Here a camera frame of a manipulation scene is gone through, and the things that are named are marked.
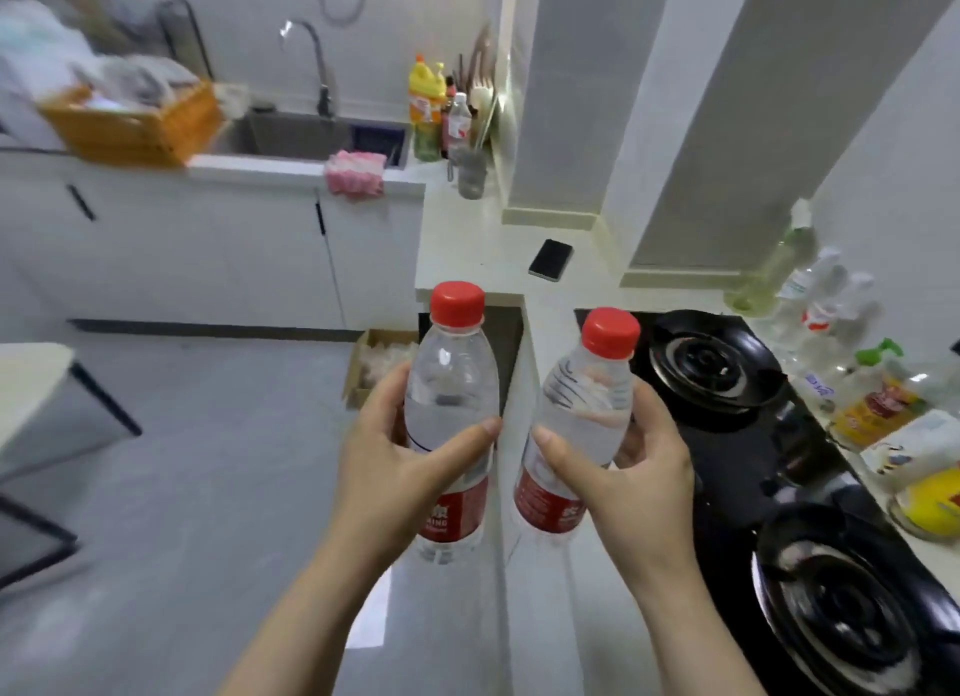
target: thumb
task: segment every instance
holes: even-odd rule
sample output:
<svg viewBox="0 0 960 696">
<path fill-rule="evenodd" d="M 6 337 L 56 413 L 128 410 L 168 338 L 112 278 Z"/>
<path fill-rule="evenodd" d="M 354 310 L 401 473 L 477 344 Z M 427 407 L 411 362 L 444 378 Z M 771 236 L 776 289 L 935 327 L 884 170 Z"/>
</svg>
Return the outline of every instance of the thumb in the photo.
<svg viewBox="0 0 960 696">
<path fill-rule="evenodd" d="M 560 480 L 586 503 L 587 508 L 594 508 L 594 502 L 603 496 L 606 471 L 570 445 L 562 435 L 543 425 L 534 426 L 532 435 L 546 463 Z"/>
<path fill-rule="evenodd" d="M 486 420 L 464 428 L 439 448 L 423 457 L 422 466 L 426 469 L 431 488 L 441 494 L 454 481 L 480 460 L 494 445 L 503 421 L 491 416 Z"/>
</svg>

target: gray floor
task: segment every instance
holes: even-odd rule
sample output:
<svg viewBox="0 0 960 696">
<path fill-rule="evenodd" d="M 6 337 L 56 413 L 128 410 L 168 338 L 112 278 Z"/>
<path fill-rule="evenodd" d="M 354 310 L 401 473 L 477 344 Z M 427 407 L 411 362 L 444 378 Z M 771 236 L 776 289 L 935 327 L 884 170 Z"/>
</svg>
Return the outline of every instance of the gray floor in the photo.
<svg viewBox="0 0 960 696">
<path fill-rule="evenodd" d="M 67 342 L 145 433 L 128 437 L 71 383 L 6 449 L 0 491 L 83 548 L 0 591 L 0 694 L 212 694 L 328 521 L 351 346 Z M 497 512 L 491 496 L 465 560 L 408 552 L 390 569 L 350 634 L 337 696 L 509 692 Z M 44 545 L 0 519 L 4 571 Z"/>
</svg>

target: person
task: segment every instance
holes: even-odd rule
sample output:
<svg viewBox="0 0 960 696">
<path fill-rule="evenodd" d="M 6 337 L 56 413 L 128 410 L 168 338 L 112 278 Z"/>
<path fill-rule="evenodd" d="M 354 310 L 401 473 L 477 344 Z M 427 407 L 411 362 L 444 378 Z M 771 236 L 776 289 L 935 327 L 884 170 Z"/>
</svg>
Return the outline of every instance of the person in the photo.
<svg viewBox="0 0 960 696">
<path fill-rule="evenodd" d="M 347 636 L 380 575 L 413 542 L 437 497 L 496 440 L 501 421 L 470 426 L 435 451 L 397 443 L 410 373 L 370 393 L 342 444 L 330 524 L 312 559 L 261 625 L 219 696 L 330 694 Z M 604 469 L 543 427 L 533 436 L 586 504 L 646 620 L 669 696 L 763 696 L 720 619 L 693 549 L 690 452 L 664 402 L 633 380 L 633 418 Z"/>
</svg>

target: gas stove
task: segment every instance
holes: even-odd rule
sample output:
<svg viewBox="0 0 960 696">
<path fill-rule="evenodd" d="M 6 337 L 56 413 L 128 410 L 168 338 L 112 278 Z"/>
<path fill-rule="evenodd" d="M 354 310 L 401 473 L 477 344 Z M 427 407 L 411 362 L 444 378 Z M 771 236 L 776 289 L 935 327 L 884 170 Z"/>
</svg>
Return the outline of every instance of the gas stove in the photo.
<svg viewBox="0 0 960 696">
<path fill-rule="evenodd" d="M 576 311 L 580 326 L 589 312 Z M 630 368 L 663 398 L 696 472 L 703 578 L 767 692 L 956 693 L 960 607 L 857 483 L 792 387 L 778 386 L 756 407 L 725 405 L 724 396 L 749 382 L 735 349 L 709 336 L 659 345 L 661 315 L 632 314 L 641 336 Z M 749 336 L 741 347 L 762 347 L 741 318 L 717 319 L 734 337 Z M 720 404 L 705 405 L 705 395 Z M 801 474 L 797 461 L 816 464 Z M 785 487 L 797 483 L 790 476 L 804 485 Z"/>
</svg>

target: stainless steel sink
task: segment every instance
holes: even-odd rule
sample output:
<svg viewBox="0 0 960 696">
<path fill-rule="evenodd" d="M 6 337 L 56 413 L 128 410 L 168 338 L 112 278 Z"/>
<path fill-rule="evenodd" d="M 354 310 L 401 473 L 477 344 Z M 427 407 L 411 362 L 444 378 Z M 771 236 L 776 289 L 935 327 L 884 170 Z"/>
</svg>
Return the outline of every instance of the stainless steel sink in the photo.
<svg viewBox="0 0 960 696">
<path fill-rule="evenodd" d="M 327 160 L 339 151 L 382 153 L 387 167 L 407 159 L 409 126 L 366 119 L 324 119 L 289 112 L 250 112 L 228 123 L 207 148 L 214 156 Z"/>
</svg>

